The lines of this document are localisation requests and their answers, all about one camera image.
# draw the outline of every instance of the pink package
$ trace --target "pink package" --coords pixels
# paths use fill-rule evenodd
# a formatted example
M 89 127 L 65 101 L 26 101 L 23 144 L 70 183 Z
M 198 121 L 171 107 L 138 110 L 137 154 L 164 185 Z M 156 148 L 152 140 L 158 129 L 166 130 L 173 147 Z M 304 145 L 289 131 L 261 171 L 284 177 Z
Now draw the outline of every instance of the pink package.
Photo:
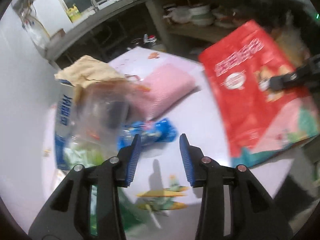
M 141 85 L 149 87 L 150 92 L 134 97 L 133 104 L 147 121 L 160 116 L 196 86 L 192 76 L 171 64 L 154 70 Z

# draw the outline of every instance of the crumpled paper bag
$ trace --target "crumpled paper bag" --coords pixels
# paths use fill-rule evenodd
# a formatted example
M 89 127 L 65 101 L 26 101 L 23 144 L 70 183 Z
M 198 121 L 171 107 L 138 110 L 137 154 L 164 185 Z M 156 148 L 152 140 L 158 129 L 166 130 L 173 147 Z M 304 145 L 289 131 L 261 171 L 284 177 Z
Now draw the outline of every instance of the crumpled paper bag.
M 108 63 L 88 55 L 81 57 L 54 76 L 56 79 L 68 80 L 75 87 L 80 85 L 82 88 L 97 82 L 125 80 L 125 77 Z

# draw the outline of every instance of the metal screw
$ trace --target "metal screw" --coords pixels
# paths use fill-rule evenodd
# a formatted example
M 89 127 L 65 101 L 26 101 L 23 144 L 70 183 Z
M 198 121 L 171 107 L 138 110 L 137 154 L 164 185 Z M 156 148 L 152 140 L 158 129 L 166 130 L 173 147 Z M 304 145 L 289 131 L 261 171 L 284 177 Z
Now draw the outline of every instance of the metal screw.
M 294 74 L 290 77 L 291 80 L 294 80 L 294 79 L 296 79 L 296 78 L 297 78 L 297 74 L 296 74 L 296 73 L 294 73 Z
M 244 165 L 239 165 L 239 166 L 238 166 L 238 170 L 244 172 L 244 171 L 247 170 L 247 167 L 244 166 Z
M 81 164 L 77 164 L 73 169 L 75 170 L 75 171 L 81 171 L 82 170 L 82 165 Z
M 202 161 L 203 163 L 210 163 L 210 162 L 211 162 L 211 159 L 210 159 L 209 157 L 203 157 L 203 158 L 201 159 L 201 161 Z
M 118 163 L 119 162 L 119 158 L 118 157 L 112 157 L 112 158 L 110 158 L 110 162 L 112 164 Z

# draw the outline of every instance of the blue plastic bag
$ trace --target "blue plastic bag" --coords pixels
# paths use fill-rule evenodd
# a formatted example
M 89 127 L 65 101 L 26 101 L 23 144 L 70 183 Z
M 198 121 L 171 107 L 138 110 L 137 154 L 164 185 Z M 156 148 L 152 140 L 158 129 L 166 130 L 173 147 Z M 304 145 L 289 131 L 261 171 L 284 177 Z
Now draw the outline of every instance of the blue plastic bag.
M 136 134 L 141 136 L 142 146 L 156 142 L 172 142 L 177 136 L 177 130 L 167 118 L 159 122 L 134 122 L 122 129 L 118 141 L 118 149 L 130 146 Z

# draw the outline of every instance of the white table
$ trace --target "white table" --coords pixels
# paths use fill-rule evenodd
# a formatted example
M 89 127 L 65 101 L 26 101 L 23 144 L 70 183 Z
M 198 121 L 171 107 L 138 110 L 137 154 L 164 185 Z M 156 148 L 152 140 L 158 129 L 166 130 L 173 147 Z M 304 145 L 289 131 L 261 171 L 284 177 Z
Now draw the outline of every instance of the white table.
M 190 145 L 200 147 L 204 155 L 216 160 L 220 165 L 230 166 L 228 144 L 225 136 L 219 108 L 214 100 L 209 84 L 200 63 L 166 53 L 159 53 L 158 59 L 148 59 L 152 50 L 135 48 L 109 64 L 123 74 L 135 74 L 145 78 L 155 68 L 171 63 L 195 79 L 198 89 L 169 109 L 161 118 L 167 117 L 178 130 L 178 136 L 172 143 L 159 143 L 145 148 L 138 162 L 135 177 L 125 193 L 135 203 L 138 193 L 169 187 L 169 176 L 175 175 L 182 186 L 189 186 L 185 175 L 180 150 L 179 136 L 187 135 Z M 48 114 L 44 150 L 53 149 L 54 108 Z M 268 162 L 251 169 L 269 194 L 274 197 L 286 178 L 294 157 L 301 150 L 296 148 L 281 154 Z M 52 192 L 52 176 L 55 172 L 53 154 L 43 158 L 44 194 Z M 161 229 L 153 227 L 146 239 L 193 240 L 198 224 L 201 189 L 189 189 L 179 202 L 188 205 L 181 210 L 168 212 L 168 216 L 156 215 Z

